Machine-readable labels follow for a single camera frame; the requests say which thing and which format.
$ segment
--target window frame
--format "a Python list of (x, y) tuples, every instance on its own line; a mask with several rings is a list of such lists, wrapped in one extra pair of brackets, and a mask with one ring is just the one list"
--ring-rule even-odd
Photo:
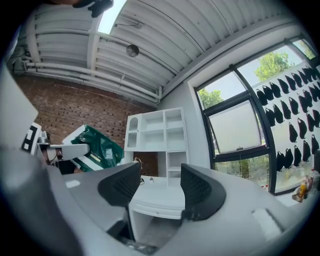
[[(218, 73), (217, 75), (213, 76), (212, 78), (208, 79), (204, 83), (200, 84), (199, 86), (194, 88), (195, 95), (198, 101), (198, 104), (200, 106), (200, 111), (202, 115), (202, 120), (204, 124), (204, 129), (206, 133), (206, 138), (208, 142), (208, 149), (209, 149), (209, 156), (210, 156), (210, 166), (212, 169), (214, 169), (215, 163), (220, 162), (230, 162), (230, 161), (237, 161), (237, 160), (243, 160), (243, 159), (249, 159), (254, 157), (259, 157), (263, 155), (267, 155), (269, 157), (269, 184), (268, 184), (268, 191), (277, 196), (277, 195), (283, 195), (289, 192), (292, 192), (294, 189), (296, 189), (299, 184), (292, 185), (286, 188), (279, 189), (275, 191), (276, 189), (276, 182), (277, 182), (277, 152), (274, 142), (274, 137), (272, 134), (271, 126), (269, 124), (267, 115), (264, 111), (263, 106), (261, 105), (258, 96), (256, 95), (254, 89), (249, 84), (249, 82), (245, 79), (245, 77), (241, 74), (241, 72), (238, 70), (239, 67), (265, 55), (270, 52), (273, 52), (283, 46), (288, 46), (298, 57), (300, 57), (303, 61), (307, 62), (311, 68), (313, 68), (318, 77), (320, 77), (320, 73), (316, 69), (316, 66), (320, 65), (320, 58), (315, 52), (315, 57), (313, 59), (307, 58), (307, 56), (297, 47), (293, 44), (293, 42), (298, 40), (304, 40), (304, 42), (310, 46), (310, 49), (314, 52), (313, 48), (311, 47), (310, 43), (306, 39), (303, 34), (299, 36), (295, 36), (289, 39), (284, 39), (281, 42), (278, 42), (264, 50), (261, 50), (255, 54), (252, 54), (248, 56), (247, 58), (237, 62), (236, 64), (231, 64), (229, 68), (226, 70)], [(204, 109), (202, 101), (199, 97), (198, 91), (205, 88), (209, 84), (217, 81), (218, 79), (226, 76), (229, 73), (234, 73), (235, 76), (238, 78), (238, 80), (242, 83), (243, 87), (245, 88), (245, 91), (228, 98), (216, 105), (210, 106), (206, 109)], [(212, 129), (209, 116), (212, 116), (216, 113), (219, 113), (223, 110), (229, 109), (231, 107), (236, 106), (237, 104), (240, 104), (244, 102), (245, 100), (249, 100), (253, 110), (257, 114), (257, 117), (260, 120), (260, 125), (263, 131), (265, 145), (261, 145), (254, 148), (247, 148), (239, 151), (234, 152), (227, 152), (227, 153), (220, 153), (215, 154), (215, 147), (214, 147), (214, 139), (213, 136), (215, 136), (214, 131)]]

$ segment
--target green bag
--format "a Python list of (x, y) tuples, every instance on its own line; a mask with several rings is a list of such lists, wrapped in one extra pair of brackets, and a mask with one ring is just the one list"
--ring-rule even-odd
[(89, 153), (71, 160), (76, 167), (84, 172), (115, 167), (124, 156), (124, 151), (118, 144), (89, 125), (85, 125), (84, 131), (71, 143), (90, 146)]

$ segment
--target white shelving unit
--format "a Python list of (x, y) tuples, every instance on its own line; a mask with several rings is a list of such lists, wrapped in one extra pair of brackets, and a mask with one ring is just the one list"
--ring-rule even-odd
[(189, 163), (182, 108), (129, 116), (124, 143), (127, 162), (133, 152), (165, 152), (167, 185), (180, 185), (181, 164)]

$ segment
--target wall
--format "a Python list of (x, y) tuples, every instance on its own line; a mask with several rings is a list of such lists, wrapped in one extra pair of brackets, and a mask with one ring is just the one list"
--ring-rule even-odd
[[(200, 107), (194, 89), (187, 83), (180, 84), (168, 94), (158, 105), (158, 110), (179, 107), (183, 109), (190, 164), (210, 168), (208, 141)], [(163, 161), (165, 157), (159, 154), (158, 165)]]
[[(72, 82), (37, 76), (15, 76), (17, 84), (39, 114), (35, 122), (50, 133), (52, 144), (78, 127), (94, 127), (124, 148), (127, 118), (155, 109), (120, 95)], [(156, 154), (137, 154), (145, 174), (157, 175)]]

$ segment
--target pipe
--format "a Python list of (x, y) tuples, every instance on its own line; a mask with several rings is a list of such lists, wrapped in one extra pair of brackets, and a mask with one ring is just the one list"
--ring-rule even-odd
[(136, 95), (136, 96), (139, 96), (141, 98), (144, 98), (152, 103), (157, 103), (158, 100), (155, 99), (155, 98), (152, 98), (148, 95), (145, 95), (141, 92), (138, 92), (134, 89), (130, 89), (130, 88), (127, 88), (127, 87), (123, 87), (123, 86), (119, 86), (118, 84), (116, 84), (115, 82), (109, 82), (109, 83), (106, 83), (106, 80), (104, 79), (101, 79), (101, 78), (98, 78), (98, 77), (94, 77), (94, 76), (90, 76), (90, 75), (85, 75), (85, 74), (79, 74), (79, 73), (74, 73), (74, 72), (70, 72), (70, 71), (62, 71), (62, 70), (55, 70), (55, 69), (37, 69), (37, 68), (28, 68), (27, 69), (27, 72), (29, 73), (38, 73), (38, 74), (42, 74), (42, 75), (47, 75), (47, 74), (53, 74), (53, 75), (58, 75), (60, 76), (60, 78), (70, 78), (70, 77), (75, 77), (75, 78), (78, 78), (80, 81), (83, 81), (84, 80), (89, 80), (89, 81), (94, 81), (94, 82), (97, 82), (97, 83), (101, 83), (103, 85), (106, 85), (108, 87), (114, 87), (114, 88), (117, 88), (118, 90), (120, 91), (125, 91), (125, 92), (128, 92), (128, 93), (131, 93), (133, 95)]
[(120, 78), (115, 78), (113, 77), (112, 75), (108, 75), (108, 74), (105, 74), (105, 73), (102, 73), (102, 72), (99, 72), (99, 71), (96, 71), (96, 70), (92, 70), (92, 69), (87, 69), (87, 68), (84, 68), (84, 67), (78, 67), (78, 66), (71, 66), (71, 65), (64, 65), (64, 64), (55, 64), (55, 63), (40, 63), (40, 62), (30, 62), (30, 63), (26, 63), (26, 66), (27, 67), (44, 67), (44, 68), (55, 68), (55, 69), (61, 69), (61, 70), (70, 70), (70, 71), (76, 71), (76, 72), (82, 72), (82, 73), (86, 73), (86, 74), (91, 74), (91, 75), (95, 75), (97, 77), (101, 77), (101, 78), (104, 78), (104, 79), (107, 79), (107, 80), (110, 80), (110, 81), (113, 81), (113, 82), (116, 82), (116, 83), (121, 83), (127, 87), (130, 87), (132, 89), (135, 89), (141, 93), (144, 93), (146, 95), (149, 95), (153, 98), (156, 98), (158, 100), (160, 100), (160, 96), (151, 92), (151, 91), (148, 91), (144, 88), (141, 88), (140, 86), (138, 85), (135, 85), (133, 84), (132, 82), (129, 82), (129, 81), (126, 81), (126, 80), (121, 80)]

